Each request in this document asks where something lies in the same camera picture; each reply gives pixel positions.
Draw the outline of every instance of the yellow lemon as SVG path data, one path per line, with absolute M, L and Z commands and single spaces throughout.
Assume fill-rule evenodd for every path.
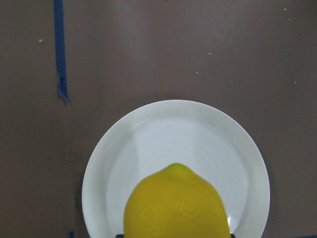
M 214 187 L 182 164 L 143 179 L 124 211 L 124 238 L 230 238 Z

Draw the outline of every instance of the round plate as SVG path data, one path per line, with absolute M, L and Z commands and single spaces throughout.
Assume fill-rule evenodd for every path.
M 144 177 L 182 163 L 218 191 L 237 238 L 260 238 L 269 181 L 262 156 L 231 117 L 185 100 L 140 107 L 117 121 L 95 147 L 84 176 L 82 206 L 91 238 L 123 233 L 129 195 Z

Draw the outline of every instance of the brown table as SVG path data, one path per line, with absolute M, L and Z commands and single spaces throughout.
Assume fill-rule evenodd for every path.
M 271 186 L 264 238 L 317 234 L 317 1 L 65 0 L 68 105 L 53 1 L 0 11 L 0 237 L 88 237 L 80 193 L 94 146 L 166 99 L 216 107 L 255 140 Z

